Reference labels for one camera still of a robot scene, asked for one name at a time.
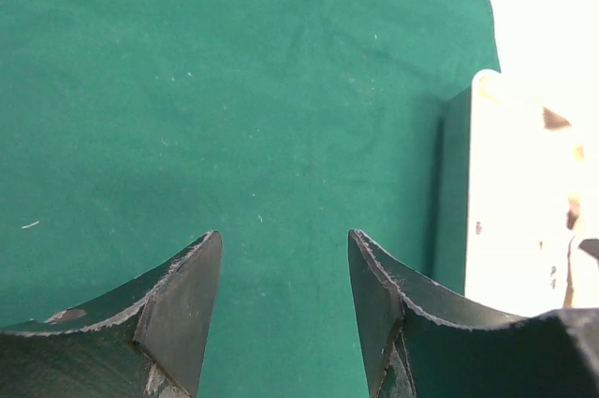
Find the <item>dark green surgical cloth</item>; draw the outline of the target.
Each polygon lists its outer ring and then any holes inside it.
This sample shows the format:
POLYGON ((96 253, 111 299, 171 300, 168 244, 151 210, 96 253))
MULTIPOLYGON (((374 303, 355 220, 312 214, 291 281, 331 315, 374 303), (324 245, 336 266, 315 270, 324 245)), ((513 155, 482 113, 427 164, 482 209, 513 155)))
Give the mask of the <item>dark green surgical cloth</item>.
POLYGON ((489 0, 1 0, 1 320, 224 241, 199 393, 364 397, 360 228, 431 265, 489 0))

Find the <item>stainless steel tray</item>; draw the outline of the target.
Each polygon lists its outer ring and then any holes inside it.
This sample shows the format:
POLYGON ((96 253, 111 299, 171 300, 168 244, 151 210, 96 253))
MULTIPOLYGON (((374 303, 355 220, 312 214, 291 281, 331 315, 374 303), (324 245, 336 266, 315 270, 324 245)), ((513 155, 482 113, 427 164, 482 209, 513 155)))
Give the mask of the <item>stainless steel tray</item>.
POLYGON ((442 122, 433 276, 523 317, 598 304, 598 162, 573 123, 477 72, 442 122))

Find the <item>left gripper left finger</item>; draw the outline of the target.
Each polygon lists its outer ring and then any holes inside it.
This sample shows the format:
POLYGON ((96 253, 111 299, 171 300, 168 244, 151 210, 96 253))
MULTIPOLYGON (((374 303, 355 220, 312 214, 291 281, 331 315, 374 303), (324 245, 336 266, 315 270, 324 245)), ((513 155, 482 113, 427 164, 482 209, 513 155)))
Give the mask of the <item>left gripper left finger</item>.
POLYGON ((222 251, 210 231, 93 300, 2 328, 2 396, 197 396, 222 251))

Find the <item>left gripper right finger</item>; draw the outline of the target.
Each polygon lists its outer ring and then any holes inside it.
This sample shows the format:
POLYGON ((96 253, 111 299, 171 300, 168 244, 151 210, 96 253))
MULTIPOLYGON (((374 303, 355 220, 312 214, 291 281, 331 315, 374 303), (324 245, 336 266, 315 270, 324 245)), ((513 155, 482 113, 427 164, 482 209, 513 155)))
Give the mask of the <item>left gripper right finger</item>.
POLYGON ((598 311, 519 317, 466 299, 360 229, 347 255, 371 397, 595 397, 598 311))

